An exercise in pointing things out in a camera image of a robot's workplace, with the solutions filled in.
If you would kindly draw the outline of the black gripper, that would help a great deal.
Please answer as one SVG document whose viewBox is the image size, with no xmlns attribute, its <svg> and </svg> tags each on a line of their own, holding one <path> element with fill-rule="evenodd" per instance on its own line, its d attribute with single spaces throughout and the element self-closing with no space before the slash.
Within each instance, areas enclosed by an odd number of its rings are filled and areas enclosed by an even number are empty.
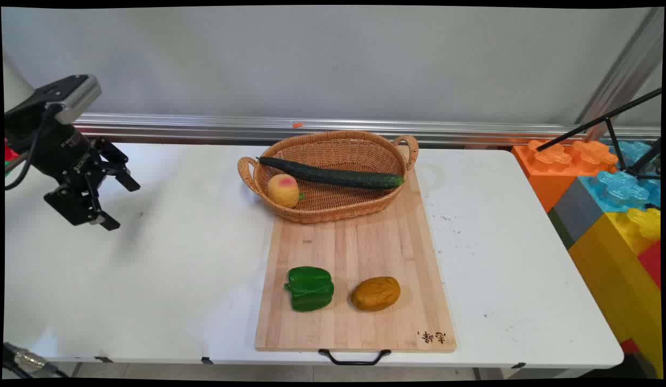
<svg viewBox="0 0 666 387">
<path fill-rule="evenodd" d="M 4 137 L 19 156 L 26 156 L 16 179 L 6 190 L 16 188 L 31 167 L 62 184 L 44 195 L 44 200 L 74 226 L 89 223 L 117 230 L 120 223 L 103 211 L 96 187 L 63 184 L 76 170 L 85 173 L 98 162 L 127 191 L 141 188 L 127 167 L 128 156 L 104 137 L 90 142 L 72 124 L 62 124 L 56 115 L 62 105 L 29 105 L 4 114 Z"/>
</svg>

